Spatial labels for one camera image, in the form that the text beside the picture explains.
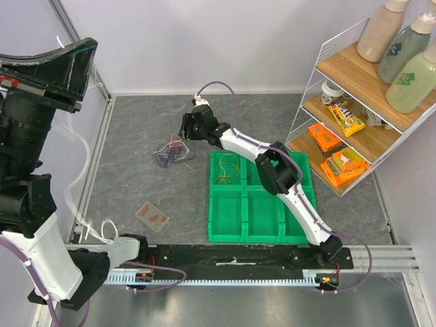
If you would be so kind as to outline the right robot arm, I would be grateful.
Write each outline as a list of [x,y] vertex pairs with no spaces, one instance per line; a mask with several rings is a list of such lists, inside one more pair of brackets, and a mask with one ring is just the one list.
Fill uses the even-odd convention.
[[197,105],[183,115],[180,134],[188,140],[205,140],[254,163],[263,188],[285,204],[303,229],[313,248],[313,263],[328,268],[336,261],[343,243],[308,200],[301,185],[302,170],[281,142],[260,142],[229,123],[220,123],[208,104]]

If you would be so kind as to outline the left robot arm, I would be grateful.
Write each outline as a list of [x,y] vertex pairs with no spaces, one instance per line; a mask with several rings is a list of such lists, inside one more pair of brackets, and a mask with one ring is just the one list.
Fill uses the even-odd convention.
[[1,239],[14,245],[34,283],[29,301],[79,310],[108,273],[149,262],[143,236],[124,234],[108,245],[66,245],[57,225],[51,176],[37,175],[57,110],[80,110],[97,41],[85,38],[33,56],[1,56]]

